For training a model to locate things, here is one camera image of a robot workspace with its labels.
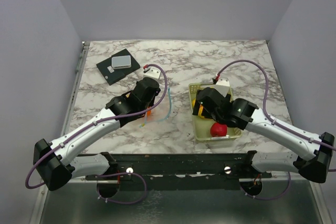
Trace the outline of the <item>clear zip top bag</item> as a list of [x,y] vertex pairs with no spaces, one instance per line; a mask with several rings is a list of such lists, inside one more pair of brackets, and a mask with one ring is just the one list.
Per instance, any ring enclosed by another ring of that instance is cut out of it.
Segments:
[[160,123],[167,120],[172,113],[172,107],[171,88],[168,87],[162,102],[151,110],[150,116],[145,114],[143,122],[140,124],[139,128],[145,127],[150,123]]

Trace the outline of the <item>red toy apple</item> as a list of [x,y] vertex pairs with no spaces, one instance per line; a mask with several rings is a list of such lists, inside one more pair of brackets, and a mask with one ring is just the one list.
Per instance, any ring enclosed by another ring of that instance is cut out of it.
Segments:
[[227,125],[214,123],[210,128],[210,135],[212,137],[223,137],[227,135]]

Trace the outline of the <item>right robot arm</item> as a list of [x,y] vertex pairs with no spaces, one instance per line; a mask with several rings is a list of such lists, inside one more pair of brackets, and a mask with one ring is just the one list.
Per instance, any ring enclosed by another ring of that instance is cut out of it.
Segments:
[[222,95],[210,87],[197,91],[193,115],[198,115],[200,107],[206,118],[227,127],[257,133],[290,150],[287,154],[255,153],[252,159],[241,164],[241,171],[246,177],[276,170],[298,173],[315,183],[326,182],[335,151],[332,134],[301,130],[266,115],[252,102],[241,98],[232,100],[230,94]]

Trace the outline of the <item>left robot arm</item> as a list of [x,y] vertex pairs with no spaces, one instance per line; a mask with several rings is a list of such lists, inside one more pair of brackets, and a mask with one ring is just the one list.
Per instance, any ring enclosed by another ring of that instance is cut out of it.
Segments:
[[76,164],[80,153],[103,136],[144,117],[160,91],[157,80],[144,77],[76,130],[51,142],[41,139],[35,143],[33,165],[47,188],[54,191],[73,177],[84,176],[85,169]]

